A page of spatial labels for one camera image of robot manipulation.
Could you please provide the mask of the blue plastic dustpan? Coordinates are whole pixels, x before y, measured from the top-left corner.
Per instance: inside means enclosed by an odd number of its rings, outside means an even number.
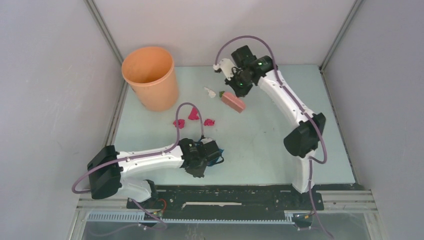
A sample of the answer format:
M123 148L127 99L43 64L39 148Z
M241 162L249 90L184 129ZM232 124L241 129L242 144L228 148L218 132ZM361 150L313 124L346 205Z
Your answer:
M210 142L203 145L200 141L196 142L196 147L199 152L199 156L206 161L208 167L212 167L217 164L224 162L223 152L217 142Z

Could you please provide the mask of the pink hand brush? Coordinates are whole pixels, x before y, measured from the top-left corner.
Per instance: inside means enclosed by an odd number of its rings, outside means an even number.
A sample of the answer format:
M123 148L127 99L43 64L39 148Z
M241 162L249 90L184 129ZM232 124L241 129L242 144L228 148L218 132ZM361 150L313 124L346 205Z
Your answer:
M231 92L224 91L220 95L220 99L224 104L226 104L238 113L242 113L246 109L246 104L244 103L244 101Z

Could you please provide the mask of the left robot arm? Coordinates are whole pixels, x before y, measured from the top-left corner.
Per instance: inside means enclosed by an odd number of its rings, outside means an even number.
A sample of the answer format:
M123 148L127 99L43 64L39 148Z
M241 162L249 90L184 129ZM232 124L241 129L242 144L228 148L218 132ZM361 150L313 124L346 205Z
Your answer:
M141 179L143 173L183 169L195 178L203 178L207 167L224 161L223 152L210 137L198 141L183 138L176 144L145 151L117 151L114 145L108 145L87 164L89 192L94 200L119 195L153 208L158 194L152 180Z

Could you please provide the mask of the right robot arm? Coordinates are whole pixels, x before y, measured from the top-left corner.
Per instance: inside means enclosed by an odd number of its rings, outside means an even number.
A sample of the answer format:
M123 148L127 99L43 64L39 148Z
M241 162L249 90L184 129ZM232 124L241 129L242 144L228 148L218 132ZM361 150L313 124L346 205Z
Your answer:
M304 209L311 202L308 193L313 186L311 160L315 156L326 124L323 113L314 113L289 87L282 73L268 55L256 57L247 45L236 49L231 57L234 66L228 78L237 97L245 97L253 86L258 86L273 101L291 124L290 133L283 139L284 147L293 158L294 174L291 204Z

